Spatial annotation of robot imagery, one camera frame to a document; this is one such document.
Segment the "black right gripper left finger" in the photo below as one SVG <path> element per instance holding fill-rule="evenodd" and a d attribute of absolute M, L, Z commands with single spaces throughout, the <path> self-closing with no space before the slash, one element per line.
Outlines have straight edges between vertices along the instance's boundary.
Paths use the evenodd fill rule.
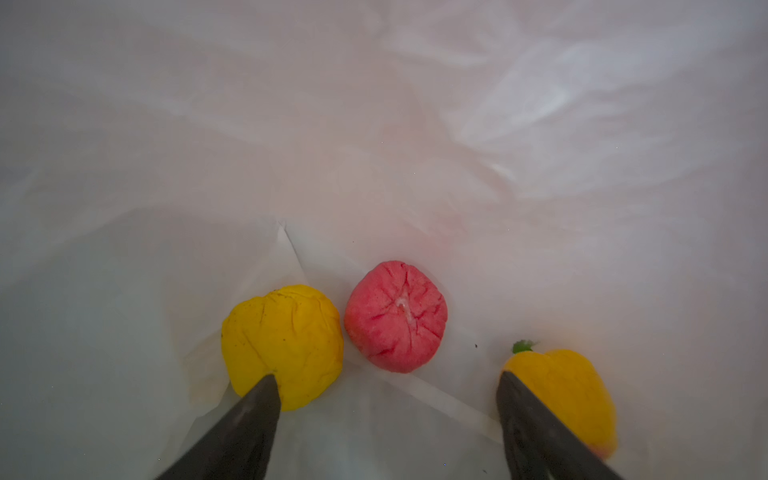
<path fill-rule="evenodd" d="M 276 378 L 263 377 L 158 480 L 262 480 L 281 400 Z"/>

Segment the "yellow orange toy fruit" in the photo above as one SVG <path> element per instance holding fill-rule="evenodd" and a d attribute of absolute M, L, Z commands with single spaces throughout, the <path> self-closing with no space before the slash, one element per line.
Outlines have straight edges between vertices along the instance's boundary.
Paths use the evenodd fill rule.
<path fill-rule="evenodd" d="M 535 343 L 520 340 L 503 366 L 568 429 L 602 460 L 617 449 L 616 409 L 592 363 L 566 349 L 534 351 Z"/>

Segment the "red toy apple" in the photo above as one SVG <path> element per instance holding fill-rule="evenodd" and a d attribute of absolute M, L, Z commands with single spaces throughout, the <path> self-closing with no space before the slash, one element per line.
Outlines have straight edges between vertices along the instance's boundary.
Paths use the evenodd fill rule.
<path fill-rule="evenodd" d="M 439 349 L 448 321 L 446 300 L 423 272 L 401 261 L 386 261 L 353 289 L 344 327 L 355 347 L 373 365 L 410 373 Z"/>

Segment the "white plastic bag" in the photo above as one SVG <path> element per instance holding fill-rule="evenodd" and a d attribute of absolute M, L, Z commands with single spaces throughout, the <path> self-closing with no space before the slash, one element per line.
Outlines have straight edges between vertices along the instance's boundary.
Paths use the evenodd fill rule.
<path fill-rule="evenodd" d="M 507 478 L 519 339 L 593 362 L 623 477 L 765 478 L 766 3 L 2 3 L 3 478 L 155 477 L 235 305 L 387 260 L 440 349 L 347 345 L 269 478 Z"/>

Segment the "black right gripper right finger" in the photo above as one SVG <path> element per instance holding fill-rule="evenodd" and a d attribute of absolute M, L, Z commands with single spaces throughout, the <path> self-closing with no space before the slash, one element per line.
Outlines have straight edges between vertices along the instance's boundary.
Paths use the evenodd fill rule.
<path fill-rule="evenodd" d="M 496 391 L 505 458 L 513 480 L 621 480 L 513 373 Z"/>

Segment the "round yellow toy lemon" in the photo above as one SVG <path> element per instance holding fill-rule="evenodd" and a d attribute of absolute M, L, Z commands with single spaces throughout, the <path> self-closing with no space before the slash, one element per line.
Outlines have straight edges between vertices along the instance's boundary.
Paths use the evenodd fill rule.
<path fill-rule="evenodd" d="M 340 315 L 312 287 L 283 287 L 235 306 L 222 323 L 221 349 L 238 396 L 272 375 L 281 409 L 298 410 L 321 396 L 342 372 Z"/>

